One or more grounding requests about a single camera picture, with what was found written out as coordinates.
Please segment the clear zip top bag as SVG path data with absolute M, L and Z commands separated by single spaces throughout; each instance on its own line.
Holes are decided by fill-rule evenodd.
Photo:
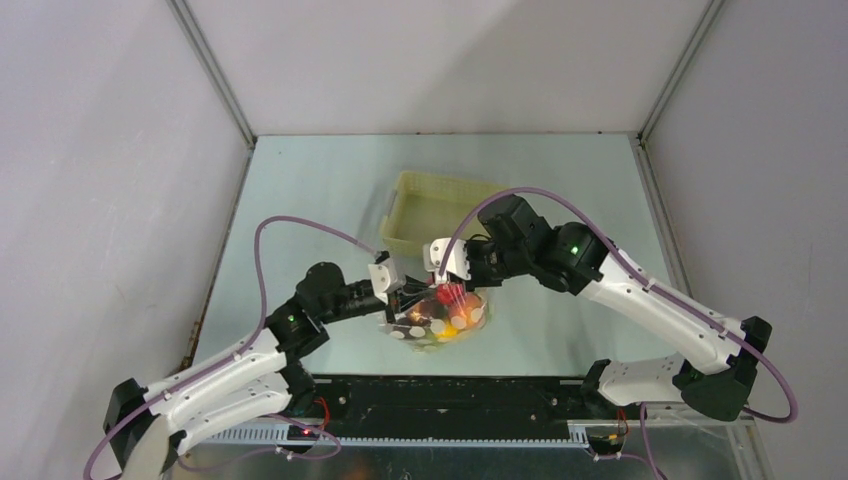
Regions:
M 460 329 L 461 332 L 452 341 L 446 343 L 438 342 L 430 329 L 431 322 L 433 320 L 441 320 L 445 323 L 450 322 L 453 325 L 452 319 L 460 305 L 446 307 L 440 304 L 435 298 L 435 290 L 436 288 L 432 288 L 431 295 L 428 298 L 420 301 L 412 309 L 408 310 L 405 315 L 398 318 L 395 323 L 389 324 L 386 319 L 380 326 L 381 332 L 408 345 L 414 351 L 432 352 L 449 344 L 466 340 L 487 325 L 489 311 L 486 295 L 484 293 L 466 291 L 467 294 L 464 303 L 473 302 L 485 304 L 484 319 L 476 328 L 467 330 Z

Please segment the red bell pepper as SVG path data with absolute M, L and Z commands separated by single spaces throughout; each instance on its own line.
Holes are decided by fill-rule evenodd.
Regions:
M 435 290 L 436 300 L 446 307 L 463 304 L 466 294 L 465 287 L 458 283 L 438 284 Z

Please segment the orange peach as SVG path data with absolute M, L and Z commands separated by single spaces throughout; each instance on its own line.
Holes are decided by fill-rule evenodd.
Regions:
M 453 325 L 462 330 L 478 327 L 485 316 L 485 304 L 466 302 L 457 308 L 452 319 Z

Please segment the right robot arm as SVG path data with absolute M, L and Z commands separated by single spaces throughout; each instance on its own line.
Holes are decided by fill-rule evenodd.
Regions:
M 543 287 L 608 307 L 674 347 L 631 363 L 597 360 L 584 378 L 585 411 L 606 418 L 620 406 L 683 403 L 715 420 L 735 420 L 753 389 L 772 326 L 723 316 L 644 275 L 624 251 L 580 222 L 550 225 L 510 194 L 479 209 L 486 239 L 464 248 L 467 289 L 531 276 Z

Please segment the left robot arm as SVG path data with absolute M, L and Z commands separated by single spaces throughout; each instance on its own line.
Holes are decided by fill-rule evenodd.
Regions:
M 147 386 L 130 378 L 113 389 L 104 431 L 126 466 L 152 424 L 167 430 L 169 468 L 200 441 L 269 414 L 302 417 L 316 404 L 316 384 L 302 358 L 329 339 L 330 323 L 369 314 L 388 318 L 432 293 L 432 279 L 400 275 L 389 260 L 368 267 L 369 278 L 348 283 L 334 263 L 313 265 L 293 296 L 258 331 L 206 361 Z

